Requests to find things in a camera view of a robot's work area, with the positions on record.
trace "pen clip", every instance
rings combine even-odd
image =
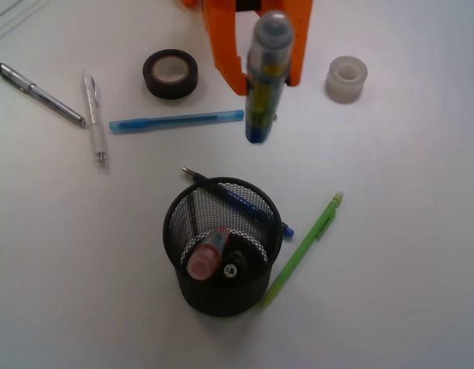
[[[0,75],[3,77],[3,79],[5,81],[7,81],[11,86],[13,86],[14,88],[16,88],[17,90],[23,92],[25,95],[28,95],[28,91],[25,90],[22,86],[20,86],[18,83],[16,83],[15,81],[13,81],[11,78],[9,78],[7,75],[5,75],[4,73],[0,73]]]
[[[95,80],[91,77],[91,85],[93,86],[93,99],[95,100],[95,104],[97,104],[97,108],[100,108],[100,92],[97,89],[97,85],[95,84]]]

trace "glue stick cap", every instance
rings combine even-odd
[[[221,263],[221,256],[212,245],[202,244],[191,255],[187,263],[187,272],[193,279],[205,281]]]
[[[334,101],[353,102],[360,96],[367,76],[365,63],[353,56],[340,56],[330,63],[327,94]]]

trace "tape roll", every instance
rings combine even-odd
[[[143,76],[149,92],[157,98],[183,98],[197,86],[197,63],[181,50],[161,50],[144,63]]]

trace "blue pen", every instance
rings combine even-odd
[[[210,123],[225,123],[228,121],[243,121],[244,111],[218,111],[215,113],[203,113],[192,115],[175,115],[163,118],[141,118],[127,121],[111,121],[109,124],[112,133],[133,133],[149,131],[159,128],[184,127],[191,125],[202,125]]]
[[[194,182],[200,182],[207,179],[203,175],[197,173],[196,171],[192,171],[191,169],[182,168],[182,171],[184,173],[187,173],[188,175],[191,175]],[[254,204],[251,204],[241,196],[234,194],[231,191],[228,191],[226,188],[221,188],[221,191],[224,193],[225,197],[230,200],[230,203],[235,208],[239,208],[240,210],[250,213],[256,218],[268,218],[268,215],[264,211],[260,210]],[[287,237],[293,237],[295,231],[288,227],[288,224],[283,223],[283,233]]]

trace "green mechanical pencil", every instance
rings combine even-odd
[[[300,246],[298,246],[298,249],[294,252],[293,256],[286,263],[274,283],[270,286],[269,291],[267,291],[267,294],[264,296],[262,301],[262,308],[265,308],[267,305],[269,305],[271,301],[277,296],[281,288],[291,276],[291,273],[293,273],[301,259],[303,259],[303,256],[305,256],[307,251],[310,249],[313,242],[315,240],[319,241],[323,234],[326,233],[326,230],[336,217],[336,209],[343,201],[343,196],[344,194],[342,192],[338,192],[336,196],[334,196],[333,200],[329,203],[326,210],[322,213],[319,220],[313,225],[312,229],[310,229],[310,232],[308,232]]]

